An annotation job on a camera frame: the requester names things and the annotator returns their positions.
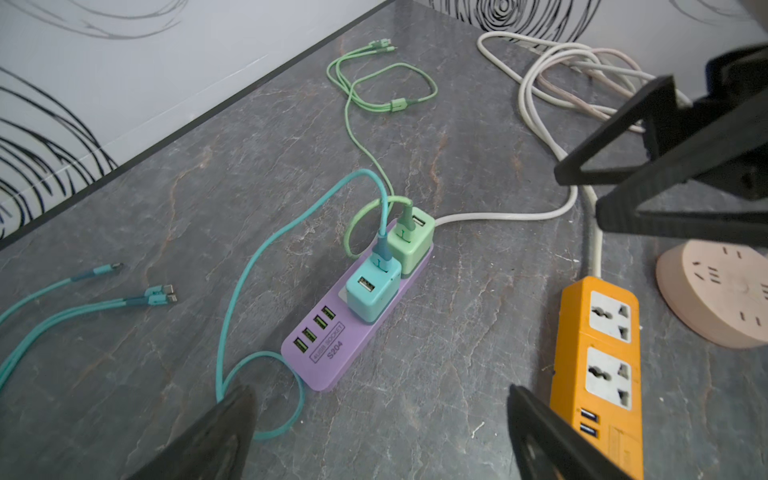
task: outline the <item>table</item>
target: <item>table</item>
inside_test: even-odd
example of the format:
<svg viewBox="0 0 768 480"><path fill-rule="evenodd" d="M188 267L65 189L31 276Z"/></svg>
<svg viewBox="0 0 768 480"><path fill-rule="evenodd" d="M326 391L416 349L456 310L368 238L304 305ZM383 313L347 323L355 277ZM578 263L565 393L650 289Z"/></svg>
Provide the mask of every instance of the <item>table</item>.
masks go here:
<svg viewBox="0 0 768 480"><path fill-rule="evenodd" d="M371 167L344 131L345 98L325 77L344 51L391 38L395 53L348 62L349 76L406 61L439 85L434 101L396 114L351 109L397 193L434 217L561 205L567 189L554 182L554 157L521 122L517 85L478 53L479 34L398 0L0 252L3 306L83 269L126 263L13 316L0 326L3 356L69 306L159 283L180 298L83 317L37 341L0 393L3 476L124 478L214 404L217 340L247 259L338 179ZM534 58L506 41L487 45L519 71ZM617 100L565 68L549 78L583 98ZM391 71L360 91L388 101L426 88L418 75ZM540 113L566 150L598 125L546 104ZM598 161L617 158L642 161L641 139L626 134ZM252 351L279 350L351 264L341 236L371 199L366 181L353 183L266 252L233 318L225 370ZM659 203L684 200L673 192ZM708 191L698 204L723 202ZM559 297L585 275L584 220L579 202L545 222L439 227L425 275L387 324L332 392L309 392L289 433L252 445L244 478L518 478L508 386L548 401ZM370 215L354 248L375 228ZM761 478L768 351L714 346L671 313L654 263L677 243L605 238L604 278L641 302L647 478ZM293 377L276 362L254 363L239 381L256 386L260 429L296 405Z"/></svg>

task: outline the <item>printed label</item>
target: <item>printed label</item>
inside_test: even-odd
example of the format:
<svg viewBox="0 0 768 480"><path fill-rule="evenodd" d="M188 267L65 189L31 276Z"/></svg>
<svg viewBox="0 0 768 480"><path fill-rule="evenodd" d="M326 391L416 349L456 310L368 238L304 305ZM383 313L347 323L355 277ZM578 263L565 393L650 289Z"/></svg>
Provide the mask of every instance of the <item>printed label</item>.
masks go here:
<svg viewBox="0 0 768 480"><path fill-rule="evenodd" d="M339 338L339 335L341 335L341 332L344 331L344 324L341 322L337 322L336 325L331 329L330 332L328 332L328 335L326 335L326 338L323 339L322 342L317 346L317 348L314 349L312 352L312 355L310 355L310 359L317 363L322 357L323 354L328 350L328 347L331 346L331 344Z"/></svg>

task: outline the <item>teal charging cable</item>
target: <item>teal charging cable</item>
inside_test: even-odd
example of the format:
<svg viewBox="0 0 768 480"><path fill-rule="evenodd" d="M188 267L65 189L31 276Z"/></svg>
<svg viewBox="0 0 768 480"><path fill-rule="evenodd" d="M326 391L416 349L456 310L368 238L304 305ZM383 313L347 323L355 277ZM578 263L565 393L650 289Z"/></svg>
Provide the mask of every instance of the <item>teal charging cable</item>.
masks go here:
<svg viewBox="0 0 768 480"><path fill-rule="evenodd" d="M344 76L344 74L341 72L341 64L344 61L352 60L353 58L361 58L366 57L368 55L377 55L379 53L386 53L390 51L395 51L397 47L392 46L389 42L389 39L383 39L383 40L376 40L370 42L367 46L358 48L356 50L352 50L350 53L346 55L342 55L341 57L337 58L336 60L332 61L328 68L326 68L326 75L328 76L328 79L331 80L332 83L334 83L335 86L339 87L341 91L343 91L345 94L347 94L346 99L346 105L344 106L344 121L346 123L346 133L349 134L349 138L352 139L352 142L373 162L373 164L376 166L376 168L379 170L379 173L381 174L382 178L386 182L387 188L389 188L389 194L394 195L395 189L392 188L392 182L389 181L389 177L386 176L386 173L384 173L384 169L379 164L379 161L376 160L376 157L374 157L371 152L368 151L363 145L357 140L355 137L355 134L352 132L352 127L349 124L349 105L351 103L354 103L358 107L362 108L365 111L369 111L372 113L386 113L390 111L401 111L405 110L409 105L422 103L423 101L430 100L434 98L437 95L437 84L434 80L432 80L432 77L427 75L423 70L418 69L417 67L414 67L413 65L407 64L407 63L393 63L389 67L382 68L379 71L375 71L372 74L366 75L365 77L358 78L354 82L350 82L347 77ZM431 93L425 97L420 98L396 98L394 100L388 101L383 104L374 104L370 103L368 101L363 100L355 90L355 87L363 83L364 81L370 80L371 78L377 77L384 73L385 71L392 70L393 68L408 68L409 70L413 70L416 73L420 74L429 84L429 88ZM335 68L336 72L336 78L333 77L331 74L331 69Z"/></svg>
<svg viewBox="0 0 768 480"><path fill-rule="evenodd" d="M168 303L175 303L176 296L173 294L166 294L163 291L167 291L168 287L151 287L147 289L144 296L136 296L131 298L120 298L115 300L107 300L105 302L92 303L88 305L76 306L70 309L63 310L56 313L53 316L48 317L46 320L37 325L27 336L18 344L18 346L11 352L11 355L3 361L0 365L0 390L2 390L5 383L8 381L8 377L11 376L13 370L21 361L24 354L27 353L32 343L37 340L40 335L47 332L50 328L57 326L59 323L65 320L74 318L76 316L85 315L87 313L100 312L102 310L113 310L117 308L123 308L126 306L160 306L167 305Z"/></svg>
<svg viewBox="0 0 768 480"><path fill-rule="evenodd" d="M25 298L19 300L18 302L11 305L9 309L7 309L5 312L3 312L2 315L0 315L0 325L10 317L13 312L16 310L22 308L27 303L30 303L32 300L36 300L40 298L41 296L45 295L48 292L51 292L53 290L56 290L57 288L69 285L70 283L79 282L80 280L85 280L87 278L93 278L94 276L104 275L105 273L111 273L117 270L123 266L122 263L111 263L109 265L102 265L94 268L93 270L89 270L87 272L80 273L75 276L70 276L69 278L65 278L63 280L60 280L56 283L53 283L52 285L48 285L44 289L38 290L37 292L33 293L32 295L27 295Z"/></svg>
<svg viewBox="0 0 768 480"><path fill-rule="evenodd" d="M382 205L382 214L381 214L381 220L379 222L379 239L384 239L384 245L386 245L386 219L387 219L387 194L386 189L384 188L384 184L382 183L381 179L379 179L376 174L374 174L370 170L361 169L361 170L355 170L351 174L347 175L343 179L339 181L336 185L333 186L330 190L328 190L317 202L315 202L314 205L312 205L310 208L308 208L303 214L299 215L296 219L294 219L291 223L288 223L285 227L281 228L277 232L273 233L271 237L266 239L264 243L261 244L261 247L259 247L258 250L253 254L253 256L250 258L248 264L245 267L245 270L243 270L242 275L240 275L240 279L237 281L237 285L235 286L234 292L232 292L232 298L230 299L230 304L227 307L227 314L224 316L224 322L221 326L221 335L219 337L219 349L216 354L216 401L221 402L221 400L224 398L224 394L227 393L227 388L229 387L230 383L232 382L232 379L237 374L237 372L243 368L248 362L251 360L255 360L262 357L270 357L273 359L278 360L282 364L284 364L286 367L288 367L288 370L291 371L293 376L296 378L296 382L299 385L299 404L296 406L296 411L293 413L293 415L288 419L287 422L285 422L282 426L280 426L277 429L270 430L268 432L255 432L253 434L254 440L267 440L272 439L274 437L277 437L278 435L282 435L283 433L290 430L290 428L293 426L293 423L296 422L296 420L299 418L299 414L301 413L302 408L304 407L304 384L302 382L301 377L299 377L299 374L296 373L292 368L290 368L290 365L286 362L286 360L281 356L279 353L274 352L256 352L251 353L250 355L246 356L244 359L240 360L237 365L235 365L230 373L227 375L227 378L224 379L224 351L227 348L227 333L230 329L230 322L232 321L232 315L235 310L235 306L237 305L237 299L240 297L240 291L243 289L243 285L245 285L245 281L248 279L248 275L250 274L251 269L253 269L253 265L256 263L256 260L261 257L261 254L266 250L266 248L272 244L275 240L280 238L282 235L285 234L285 232L291 230L299 223L306 220L307 217L314 214L317 209L319 209L322 205L324 205L325 202L328 201L336 192L341 190L342 187L347 185L351 180L354 180L357 177L366 176L371 178L375 183L376 186L379 188L379 192L381 193L381 205Z"/></svg>

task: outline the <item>usb port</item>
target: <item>usb port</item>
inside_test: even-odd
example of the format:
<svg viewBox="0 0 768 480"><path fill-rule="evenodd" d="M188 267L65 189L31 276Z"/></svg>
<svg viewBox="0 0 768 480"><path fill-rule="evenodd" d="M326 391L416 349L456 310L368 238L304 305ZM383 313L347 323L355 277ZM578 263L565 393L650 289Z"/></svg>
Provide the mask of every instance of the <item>usb port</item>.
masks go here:
<svg viewBox="0 0 768 480"><path fill-rule="evenodd" d="M366 290L368 290L369 292L372 292L372 291L373 291L373 289L375 288L375 287L373 286L373 283L370 283L368 280L366 280L366 279L365 279L364 277L362 277L362 276L360 277L360 280L357 280L357 283L359 283L360 285L362 285L362 286L363 286L363 288L365 288L365 289L366 289Z"/></svg>
<svg viewBox="0 0 768 480"><path fill-rule="evenodd" d="M322 318L320 318L320 315L315 315L315 323L317 323L317 325L318 325L318 326L319 326L321 329L323 329L323 330L325 330L325 329L326 329L326 327L328 326L328 324L326 323L326 321L325 321L325 320L323 320Z"/></svg>
<svg viewBox="0 0 768 480"><path fill-rule="evenodd" d="M296 339L293 341L293 345L299 347L299 350L301 350L301 353L306 352L306 343L302 342L299 337L296 337Z"/></svg>
<svg viewBox="0 0 768 480"><path fill-rule="evenodd" d="M581 416L583 416L586 419L590 419L592 422L600 423L600 417L590 412L589 410L581 409Z"/></svg>
<svg viewBox="0 0 768 480"><path fill-rule="evenodd" d="M317 337L315 336L314 333L312 333L312 330L304 329L303 333L304 335L306 335L306 338L310 339L310 342L314 342L315 340L317 340Z"/></svg>
<svg viewBox="0 0 768 480"><path fill-rule="evenodd" d="M336 316L336 314L332 312L331 309L328 308L327 306L323 307L323 313L325 313L326 316L328 316L328 319L330 320L333 320L333 317Z"/></svg>
<svg viewBox="0 0 768 480"><path fill-rule="evenodd" d="M595 438L597 438L597 437L598 437L598 431L597 431L597 430L593 429L593 428L592 428L592 427L590 427L590 426L586 426L586 425L585 425L585 424L583 424L583 423L581 424L581 426L579 426L579 429L580 429L582 432L586 433L587 435L592 435L592 436L593 436L593 437L595 437Z"/></svg>

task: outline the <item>white power cord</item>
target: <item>white power cord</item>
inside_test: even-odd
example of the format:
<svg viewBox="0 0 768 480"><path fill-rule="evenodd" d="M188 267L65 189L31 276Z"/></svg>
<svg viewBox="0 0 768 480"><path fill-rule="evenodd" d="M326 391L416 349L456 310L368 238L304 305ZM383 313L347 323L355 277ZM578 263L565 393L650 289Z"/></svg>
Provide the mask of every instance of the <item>white power cord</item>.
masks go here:
<svg viewBox="0 0 768 480"><path fill-rule="evenodd" d="M518 73L508 67L504 62L496 58L487 48L482 44L486 38L502 37L502 38L514 38L517 40L526 41L534 45L546 45L550 47L548 50L541 53L541 56L536 62L528 69L528 72L524 77L521 77ZM580 68L584 70L584 73L591 77L605 83L609 87L613 88L618 93L629 98L637 90L635 84L632 83L631 78L640 79L640 83L652 80L655 78L653 75L643 72L640 66L633 61L625 53L613 50L610 48L590 48L587 45L580 43L568 42L559 43L556 41L541 40L539 38L528 37L527 35L520 35L511 33L508 31L490 31L480 35L477 40L478 50L488 59L499 67L504 73L512 77L520 84L518 90L518 107L520 109L520 115L523 117L523 121L529 128L541 138L552 150L558 161L567 157L566 152L560 145L558 145L554 138L549 134L549 131L544 126L536 111L536 107L533 104L533 95L535 94L540 99L547 101L550 104L557 105L563 108L572 108L582 110L596 118L604 121L610 117L610 115L616 113L616 109L605 107L602 105L589 104L573 94L569 94L566 91L562 91L560 88L555 87L541 77L541 74L553 65L567 62L573 57L580 58L584 61L570 62L569 66L574 68ZM620 68L611 65L605 56L611 55L621 59L630 65L631 68ZM619 85L615 81L608 78L604 71L618 76L620 82L624 86ZM547 89L551 89L554 93L565 96L568 100L562 100L560 98L553 97L538 88L533 86L535 80L539 80L542 86ZM678 101L681 104L690 104L685 95L677 92ZM637 133L641 133L643 130L640 126L634 125L630 130ZM602 250L603 250L603 231L597 225L594 218L594 205L598 200L597 194L594 189L588 185L582 186L584 194L587 196L587 200L592 208L591 218L591 253L590 253L590 274L598 278L601 277L601 264L602 264ZM571 207L576 203L576 197L578 190L576 187L571 187L570 194L565 204L550 212L543 212L537 214L504 214L504 213L492 213L492 212L478 212L473 214L454 214L440 217L435 221L435 226L444 225L446 223L458 222L460 220L549 220L551 218L559 217L562 214L568 212Z"/></svg>

